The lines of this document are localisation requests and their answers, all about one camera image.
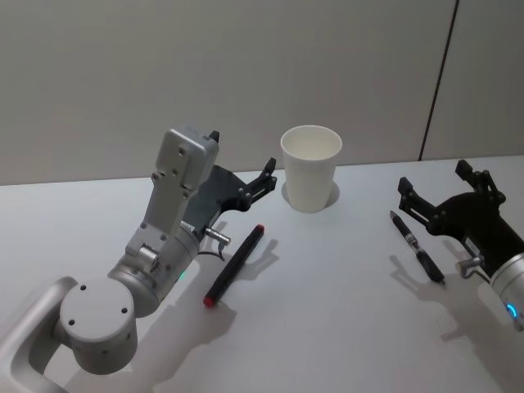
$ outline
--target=paper cup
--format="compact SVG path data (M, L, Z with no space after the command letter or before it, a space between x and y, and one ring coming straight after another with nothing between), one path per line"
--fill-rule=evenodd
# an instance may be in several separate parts
M322 210L332 189L341 137L325 127L301 125L286 131L280 146L291 207L305 213Z

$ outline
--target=led light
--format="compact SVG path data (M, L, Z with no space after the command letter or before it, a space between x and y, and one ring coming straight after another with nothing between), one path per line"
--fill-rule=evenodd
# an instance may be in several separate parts
M508 309L509 314L510 314L513 318L516 318L516 317L517 317L517 309L515 308L514 305L512 305L511 303L507 303L507 304L506 304L506 308Z

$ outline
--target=cable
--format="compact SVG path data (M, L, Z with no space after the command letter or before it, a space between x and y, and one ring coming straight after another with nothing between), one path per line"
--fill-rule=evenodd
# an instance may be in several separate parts
M219 250L219 252L213 252L213 251L200 251L197 255L212 255L212 256L216 256L217 258L219 258L220 260L222 260L223 262L225 262L225 258L224 256L222 255L222 250Z

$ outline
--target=marker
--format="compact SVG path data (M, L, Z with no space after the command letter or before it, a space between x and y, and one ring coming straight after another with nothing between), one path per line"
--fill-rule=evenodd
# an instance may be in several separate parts
M435 262L431 257L418 245L417 238L411 233L409 228L404 224L402 218L396 215L393 211L390 210L390 217L393 220L393 224L397 227L400 234L404 237L406 242L411 246L415 255L417 256L418 262L422 265L426 271L427 276L433 282L438 282L441 285L445 285L444 274L436 266Z
M215 306L216 302L220 300L222 295L226 292L233 279L237 276L242 266L246 263L247 258L255 249L256 245L264 234L264 226L258 224L253 229L246 240L242 243L237 252L231 257L231 260L226 264L226 267L219 274L211 289L204 297L204 305L207 308Z

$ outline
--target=table surface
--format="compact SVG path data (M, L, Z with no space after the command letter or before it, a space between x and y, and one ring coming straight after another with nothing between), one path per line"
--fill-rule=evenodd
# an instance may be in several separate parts
M508 197L502 216L524 235L524 156L469 162L490 170ZM256 224L266 234L217 309L201 302L223 263L198 257L161 307L138 320L140 342L126 368L94 376L62 347L46 375L71 393L523 391L524 333L487 284L456 274L463 248L401 214L446 274L443 289L389 218L401 176L434 204L468 191L455 165L338 168L340 197L314 215L290 208L278 171L275 192L219 219L233 238L228 255ZM149 179L0 187L0 315L44 279L104 277L151 189Z

